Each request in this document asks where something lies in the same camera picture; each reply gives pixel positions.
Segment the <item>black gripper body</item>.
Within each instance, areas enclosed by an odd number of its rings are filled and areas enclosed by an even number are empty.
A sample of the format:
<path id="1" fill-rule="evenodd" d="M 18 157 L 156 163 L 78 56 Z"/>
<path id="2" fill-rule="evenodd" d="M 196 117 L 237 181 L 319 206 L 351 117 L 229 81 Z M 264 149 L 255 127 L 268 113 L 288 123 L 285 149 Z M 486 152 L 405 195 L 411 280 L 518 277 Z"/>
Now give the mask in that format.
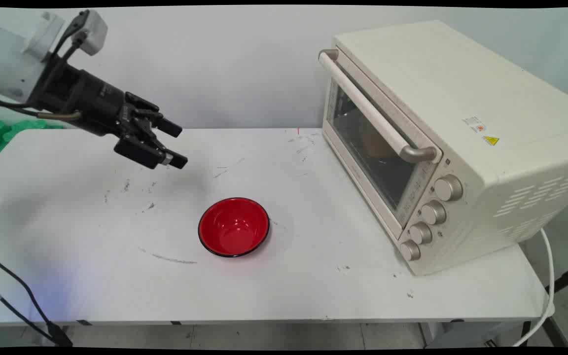
<path id="1" fill-rule="evenodd" d="M 100 137 L 133 136 L 127 120 L 132 105 L 126 101 L 126 92 L 69 63 L 59 67 L 60 59 L 47 61 L 29 96 L 32 107 L 54 114 L 79 112 L 81 117 L 71 124 Z"/>

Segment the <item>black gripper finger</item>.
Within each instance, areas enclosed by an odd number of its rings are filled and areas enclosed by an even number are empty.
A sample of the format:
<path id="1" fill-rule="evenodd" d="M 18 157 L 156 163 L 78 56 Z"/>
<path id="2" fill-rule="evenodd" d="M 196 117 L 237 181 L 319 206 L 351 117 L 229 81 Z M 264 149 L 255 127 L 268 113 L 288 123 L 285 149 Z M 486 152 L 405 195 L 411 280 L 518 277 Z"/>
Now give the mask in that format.
<path id="1" fill-rule="evenodd" d="M 126 92 L 125 102 L 134 106 L 135 117 L 148 120 L 152 128 L 157 128 L 175 138 L 182 133 L 182 128 L 178 124 L 166 119 L 160 112 L 160 108 L 150 101 L 130 92 Z"/>
<path id="2" fill-rule="evenodd" d="M 118 142 L 113 150 L 149 169 L 158 165 L 182 169 L 188 158 L 162 144 L 152 123 L 126 123 L 119 125 Z"/>

